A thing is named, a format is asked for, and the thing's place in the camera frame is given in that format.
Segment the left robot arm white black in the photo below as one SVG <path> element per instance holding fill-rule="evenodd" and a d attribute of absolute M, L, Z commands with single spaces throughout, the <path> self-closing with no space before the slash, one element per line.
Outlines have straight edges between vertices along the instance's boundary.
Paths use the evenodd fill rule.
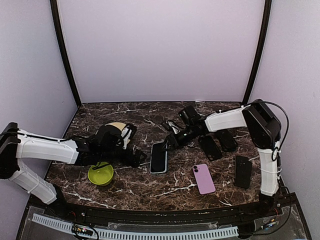
<path fill-rule="evenodd" d="M 128 146 L 137 128 L 126 124 L 122 129 L 102 125 L 90 136 L 73 135 L 69 138 L 51 138 L 22 130 L 11 122 L 0 134 L 0 178 L 16 183 L 36 196 L 60 218 L 71 213 L 59 188 L 33 172 L 23 159 L 41 159 L 75 166 L 97 165 L 103 161 L 121 161 L 136 168 L 146 159 L 140 149 Z"/>

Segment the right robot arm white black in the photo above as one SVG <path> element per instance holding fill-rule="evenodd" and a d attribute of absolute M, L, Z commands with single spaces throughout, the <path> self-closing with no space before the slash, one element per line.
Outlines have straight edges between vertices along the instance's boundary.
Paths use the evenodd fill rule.
<path fill-rule="evenodd" d="M 185 128 L 178 133 L 167 135 L 161 143 L 161 150 L 174 151 L 208 133 L 245 127 L 259 153 L 260 193 L 272 197 L 280 188 L 278 157 L 285 138 L 281 136 L 281 122 L 269 108 L 270 105 L 278 107 L 276 103 L 256 99 L 246 105 L 208 115 L 200 115 L 193 106 L 187 106 L 179 112 Z"/>

